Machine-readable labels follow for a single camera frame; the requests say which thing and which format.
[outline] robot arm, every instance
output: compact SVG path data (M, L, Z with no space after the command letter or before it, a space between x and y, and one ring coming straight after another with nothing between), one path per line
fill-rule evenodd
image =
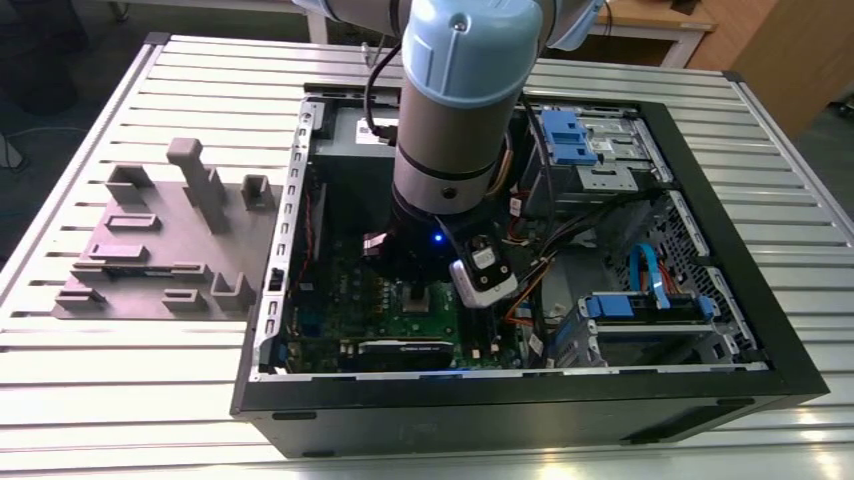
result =
M464 5L460 10L476 10ZM574 50L580 45L604 0L531 0L543 15L539 46ZM403 37L413 0L293 0L300 7L337 22L359 25L384 35Z
M333 20L401 33L395 221L381 242L367 244L408 260L389 275L413 283L440 279L429 266L443 264L464 304L483 308L518 286L483 207L516 100L539 52L580 45L604 0L295 2ZM427 240L439 229L452 250Z

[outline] motherboard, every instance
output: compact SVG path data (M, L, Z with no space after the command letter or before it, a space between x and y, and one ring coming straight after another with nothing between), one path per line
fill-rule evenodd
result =
M481 318L488 312L472 315L449 283L432 283L413 292L411 285L383 279L361 262L357 238L331 242L327 256L295 296L295 334L288 341L295 371L356 370L353 361L365 354L365 346L435 348L452 355L456 369L512 366L515 330L499 331L502 327Z

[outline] green circuit board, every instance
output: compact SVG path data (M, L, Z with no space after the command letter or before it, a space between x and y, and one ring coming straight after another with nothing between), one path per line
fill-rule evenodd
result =
M295 308L300 332L291 342L292 359L300 371L333 373L337 359L371 340L443 341L453 345L455 368L500 368L491 352L463 352L457 322L456 292L449 283L425 287L425 301L407 308L401 282L388 281L360 262L359 250L336 242L332 261L312 286L311 302Z

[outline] wooden table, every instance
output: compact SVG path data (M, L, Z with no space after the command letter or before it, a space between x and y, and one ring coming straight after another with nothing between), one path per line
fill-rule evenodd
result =
M614 22L611 36L651 38L672 41L660 66L683 68L706 32L714 31L718 24L699 3L691 15L670 8L671 2L662 0L610 0ZM604 35L607 9L599 12L592 35Z

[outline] sticker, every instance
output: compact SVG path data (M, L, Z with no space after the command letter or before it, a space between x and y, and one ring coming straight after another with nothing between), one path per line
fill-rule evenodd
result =
M531 334L531 338L528 339L528 346L531 347L531 350L534 350L536 352L536 355L539 355L542 357L543 356L543 341L534 334Z
M519 198L510 199L510 215L514 217L522 216L522 199Z
M683 23L679 26L682 28L695 28L696 30L711 30L711 25L703 25L702 23Z
M387 127L388 125L397 125L396 118L375 118L373 123L377 127ZM385 145L379 137L371 133L368 128L367 119L361 118L356 122L356 143L359 145Z

